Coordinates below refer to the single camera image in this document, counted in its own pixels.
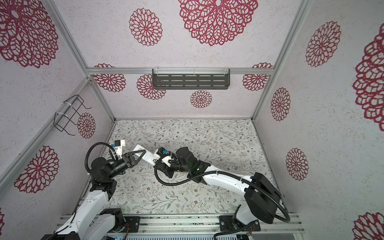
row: floral patterned floor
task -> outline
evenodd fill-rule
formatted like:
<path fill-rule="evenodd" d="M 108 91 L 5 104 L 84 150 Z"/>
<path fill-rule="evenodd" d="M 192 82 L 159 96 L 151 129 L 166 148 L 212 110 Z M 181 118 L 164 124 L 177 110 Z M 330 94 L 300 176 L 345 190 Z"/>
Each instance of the floral patterned floor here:
<path fill-rule="evenodd" d="M 264 174 L 273 184 L 251 120 L 129 120 L 119 121 L 110 144 L 125 139 L 124 152 L 141 144 L 150 151 L 164 147 L 176 151 L 187 146 L 197 159 L 239 174 Z M 163 180 L 168 178 L 160 172 Z M 176 173 L 170 181 L 180 181 Z M 124 214 L 233 213 L 244 197 L 226 189 L 193 181 L 176 187 L 159 184 L 153 167 L 144 161 L 115 178 L 116 191 L 105 207 L 120 207 Z"/>

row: black wire rack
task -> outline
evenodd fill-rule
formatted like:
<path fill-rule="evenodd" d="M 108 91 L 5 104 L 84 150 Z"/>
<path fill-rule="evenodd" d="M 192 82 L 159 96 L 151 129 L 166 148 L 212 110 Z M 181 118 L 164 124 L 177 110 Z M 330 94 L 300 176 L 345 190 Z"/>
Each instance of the black wire rack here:
<path fill-rule="evenodd" d="M 75 104 L 76 100 L 80 102 L 80 105 L 79 105 L 77 108 L 74 108 L 73 105 Z M 63 113 L 59 113 L 59 112 L 56 112 L 56 113 L 55 113 L 55 116 L 54 116 L 54 118 L 53 118 L 53 126 L 54 126 L 57 130 L 59 130 L 60 132 L 65 131 L 67 134 L 69 134 L 69 135 L 71 135 L 71 136 L 75 136 L 76 134 L 70 134 L 69 132 L 67 132 L 67 130 L 65 130 L 66 126 L 68 125 L 69 122 L 73 123 L 73 124 L 76 125 L 76 126 L 78 125 L 78 124 L 76 124 L 76 123 L 74 123 L 74 122 L 72 121 L 72 118 L 73 118 L 73 116 L 74 116 L 75 114 L 78 114 L 79 116 L 81 116 L 81 115 L 79 114 L 79 112 L 78 112 L 78 110 L 79 110 L 79 108 L 80 108 L 81 106 L 83 106 L 85 109 L 91 109 L 92 107 L 90 107 L 90 108 L 85 107 L 85 105 L 83 104 L 83 103 L 84 103 L 84 100 L 83 100 L 83 99 L 80 97 L 80 95 L 78 95 L 78 94 L 76 94 L 76 95 L 74 95 L 74 96 L 68 98 L 67 100 L 64 101 L 64 103 L 69 104 L 70 108 L 68 108 L 68 109 L 67 109 L 65 112 L 63 112 Z M 66 113 L 67 113 L 68 110 L 71 109 L 71 108 L 74 110 L 74 113 L 73 113 L 72 116 L 69 118 L 68 115 L 67 115 Z M 59 122 L 60 122 L 62 116 L 66 117 L 66 118 L 68 119 L 68 121 L 67 121 L 67 123 L 64 125 L 64 127 L 61 126 L 61 125 L 59 124 Z"/>

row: red doily pattern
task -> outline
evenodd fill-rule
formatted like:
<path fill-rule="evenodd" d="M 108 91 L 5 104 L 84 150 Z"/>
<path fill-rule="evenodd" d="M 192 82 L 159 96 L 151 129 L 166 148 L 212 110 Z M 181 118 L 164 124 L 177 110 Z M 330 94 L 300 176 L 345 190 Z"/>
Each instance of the red doily pattern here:
<path fill-rule="evenodd" d="M 1 236 L 1 230 L 3 230 L 4 226 L 4 214 L 1 213 L 1 208 L 0 208 L 0 236 Z"/>
<path fill-rule="evenodd" d="M 0 52 L 23 67 L 49 65 L 58 50 L 58 35 L 38 0 L 0 1 Z"/>
<path fill-rule="evenodd" d="M 55 151 L 49 146 L 43 146 L 13 185 L 21 192 L 37 193 L 55 179 L 58 168 L 59 159 Z"/>
<path fill-rule="evenodd" d="M 200 43 L 233 41 L 252 21 L 257 0 L 179 0 L 184 28 Z"/>
<path fill-rule="evenodd" d="M 271 113 L 276 121 L 286 118 L 291 107 L 290 95 L 285 88 L 279 88 L 273 94 L 271 101 Z"/>
<path fill-rule="evenodd" d="M 161 23 L 156 15 L 148 9 L 137 9 L 129 20 L 129 29 L 133 37 L 145 46 L 153 46 L 163 35 Z"/>
<path fill-rule="evenodd" d="M 167 92 L 166 90 L 156 90 L 153 88 L 151 74 L 140 76 L 137 80 L 137 89 L 141 95 L 152 100 L 162 98 Z"/>
<path fill-rule="evenodd" d="M 272 68 L 270 63 L 259 63 L 253 66 L 253 68 Z M 263 89 L 265 83 L 268 80 L 267 74 L 246 74 L 243 76 L 243 85 L 246 89 L 251 91 L 257 91 Z"/>
<path fill-rule="evenodd" d="M 289 174 L 296 180 L 304 180 L 308 174 L 308 161 L 304 153 L 297 148 L 292 148 L 285 160 Z"/>
<path fill-rule="evenodd" d="M 355 70 L 355 102 L 364 109 L 364 117 L 378 123 L 384 131 L 384 23 L 375 39 L 364 48 L 362 61 Z"/>
<path fill-rule="evenodd" d="M 359 215 L 359 218 L 353 222 L 354 240 L 382 240 L 384 239 L 384 216 L 376 212 L 371 214 L 366 212 Z"/>
<path fill-rule="evenodd" d="M 198 90 L 191 95 L 191 103 L 197 108 L 205 108 L 212 102 L 212 95 L 204 90 Z"/>
<path fill-rule="evenodd" d="M 80 115 L 77 121 L 77 130 L 83 138 L 90 138 L 95 133 L 96 123 L 93 116 L 89 113 Z"/>
<path fill-rule="evenodd" d="M 340 42 L 340 26 L 330 21 L 319 27 L 312 35 L 305 54 L 308 64 L 317 67 L 333 56 Z"/>
<path fill-rule="evenodd" d="M 98 64 L 96 68 L 114 68 L 109 64 Z M 110 92 L 120 92 L 125 88 L 125 78 L 123 74 L 95 74 L 93 75 L 98 85 Z"/>

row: small red flower pattern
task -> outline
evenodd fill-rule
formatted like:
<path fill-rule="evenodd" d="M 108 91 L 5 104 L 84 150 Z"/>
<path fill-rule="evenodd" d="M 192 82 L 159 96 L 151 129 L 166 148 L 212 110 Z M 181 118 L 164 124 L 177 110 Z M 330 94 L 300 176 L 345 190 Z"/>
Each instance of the small red flower pattern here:
<path fill-rule="evenodd" d="M 39 0 L 0 1 L 0 52 L 23 67 L 49 65 L 56 58 L 58 34 Z"/>
<path fill-rule="evenodd" d="M 355 70 L 355 103 L 364 109 L 364 118 L 378 123 L 384 131 L 384 23 L 375 39 L 364 48 L 362 61 Z"/>
<path fill-rule="evenodd" d="M 89 113 L 80 115 L 77 121 L 77 130 L 83 138 L 90 138 L 95 133 L 96 124 L 95 119 Z"/>
<path fill-rule="evenodd" d="M 201 44 L 233 41 L 252 21 L 257 0 L 179 0 L 184 28 Z"/>
<path fill-rule="evenodd" d="M 96 68 L 114 68 L 109 64 L 98 64 Z M 95 74 L 93 75 L 97 84 L 110 92 L 120 92 L 125 88 L 125 78 L 123 74 Z"/>
<path fill-rule="evenodd" d="M 272 68 L 270 63 L 259 63 L 253 66 L 253 68 Z M 243 85 L 246 89 L 251 91 L 257 91 L 263 89 L 265 83 L 269 78 L 268 74 L 246 74 L 243 76 Z"/>
<path fill-rule="evenodd" d="M 336 51 L 340 42 L 340 26 L 330 21 L 319 27 L 312 35 L 305 54 L 307 63 L 312 67 L 326 63 Z"/>
<path fill-rule="evenodd" d="M 308 174 L 308 161 L 304 153 L 297 148 L 292 148 L 286 158 L 286 166 L 289 174 L 296 180 L 304 180 Z"/>
<path fill-rule="evenodd" d="M 1 236 L 1 230 L 3 230 L 4 226 L 4 214 L 1 213 L 1 208 L 0 208 L 0 236 Z"/>
<path fill-rule="evenodd" d="M 191 95 L 191 103 L 197 108 L 205 108 L 212 102 L 212 95 L 204 90 L 198 90 Z"/>
<path fill-rule="evenodd" d="M 137 89 L 141 95 L 152 100 L 162 98 L 167 92 L 166 90 L 156 90 L 153 88 L 151 74 L 140 76 L 137 80 Z"/>
<path fill-rule="evenodd" d="M 353 223 L 354 240 L 384 239 L 384 216 L 381 213 L 366 212 L 364 215 L 359 215 Z"/>
<path fill-rule="evenodd" d="M 21 192 L 37 193 L 55 179 L 58 168 L 59 159 L 54 149 L 43 146 L 13 185 Z"/>
<path fill-rule="evenodd" d="M 291 107 L 290 95 L 285 88 L 279 88 L 273 94 L 271 101 L 271 113 L 276 121 L 286 118 Z"/>
<path fill-rule="evenodd" d="M 163 35 L 161 23 L 148 9 L 137 9 L 129 20 L 129 29 L 133 37 L 144 46 L 157 44 Z"/>

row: black mounting plate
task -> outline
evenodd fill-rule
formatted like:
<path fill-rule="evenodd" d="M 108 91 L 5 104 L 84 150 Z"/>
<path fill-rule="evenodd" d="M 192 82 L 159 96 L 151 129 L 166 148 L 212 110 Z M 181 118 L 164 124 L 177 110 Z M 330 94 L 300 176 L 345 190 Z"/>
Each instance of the black mounting plate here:
<path fill-rule="evenodd" d="M 240 223 L 238 220 L 232 219 L 232 216 L 223 215 L 223 216 L 219 216 L 218 219 L 220 224 L 220 231 L 222 232 L 235 231 L 244 226 L 244 224 Z M 259 232 L 261 230 L 259 220 L 256 220 L 256 222 L 253 225 L 247 227 L 243 231 L 249 232 L 251 231 L 251 227 L 253 232 Z"/>
<path fill-rule="evenodd" d="M 124 217 L 124 220 L 130 227 L 128 232 L 135 233 L 139 231 L 140 217 Z M 127 226 L 124 226 L 119 232 L 127 232 Z"/>

